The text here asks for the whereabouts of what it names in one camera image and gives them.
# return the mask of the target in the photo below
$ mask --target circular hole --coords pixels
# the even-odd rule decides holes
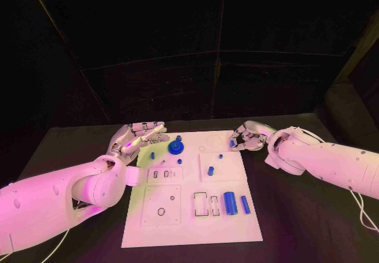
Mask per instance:
[[[165,211],[165,208],[160,208],[160,209],[159,209],[159,216],[163,216],[163,215],[165,215],[165,212],[166,212],[166,211]]]

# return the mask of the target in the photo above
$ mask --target white foam board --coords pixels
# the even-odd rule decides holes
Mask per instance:
[[[133,187],[123,248],[263,241],[241,153],[230,149],[233,132],[169,133],[171,141],[178,135],[184,138],[179,155],[168,151],[171,142],[142,148],[137,166],[149,172],[143,175],[146,183]],[[208,175],[209,166],[215,167],[214,176]],[[227,215],[224,193],[230,191],[235,192],[237,215]],[[201,194],[201,202],[195,200],[195,193],[207,193],[207,199]],[[241,196],[247,196],[251,214],[245,214]],[[209,210],[208,216],[195,216],[195,206],[202,214]]]

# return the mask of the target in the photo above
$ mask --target white robotic arm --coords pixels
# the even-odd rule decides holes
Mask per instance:
[[[124,125],[107,155],[0,189],[0,255],[42,243],[117,204],[126,185],[139,184],[139,168],[127,165],[140,147],[169,141],[165,132],[163,122]]]
[[[238,136],[244,143],[237,144]],[[290,174],[307,170],[319,179],[379,199],[379,154],[325,142],[312,132],[290,127],[276,130],[247,121],[231,137],[233,150],[260,150],[269,144],[267,164]]]

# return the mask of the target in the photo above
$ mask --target table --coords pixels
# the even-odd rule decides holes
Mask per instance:
[[[169,132],[228,130],[237,129],[248,119],[276,129],[300,126],[326,141],[335,142],[312,113],[173,121],[166,127]],[[111,136],[120,127],[52,128],[19,180],[93,161],[106,154]],[[266,164],[266,157],[267,149],[243,151],[263,242],[122,249],[132,192],[132,187],[127,187],[119,204],[70,230],[48,262],[375,262],[379,235],[361,225],[359,208],[351,192],[316,179],[307,172],[296,176],[276,170]],[[377,223],[378,205],[378,200],[365,197],[367,211]],[[62,235],[16,252],[3,262],[41,262]]]

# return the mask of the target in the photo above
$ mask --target black fabric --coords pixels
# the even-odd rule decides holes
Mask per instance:
[[[166,126],[169,132],[225,130],[235,129],[248,119],[277,129],[300,126],[335,142],[315,114],[175,121]],[[120,127],[51,129],[21,179],[94,160],[106,153]],[[379,255],[378,233],[361,225],[359,209],[349,191],[320,181],[307,172],[294,176],[276,170],[266,164],[266,157],[267,150],[243,151],[263,242],[122,249],[132,193],[132,187],[127,187],[119,204],[71,229],[50,261],[375,262]],[[374,221],[379,222],[378,200],[365,197],[365,204]],[[5,262],[41,262],[61,238],[62,235],[16,252]]]

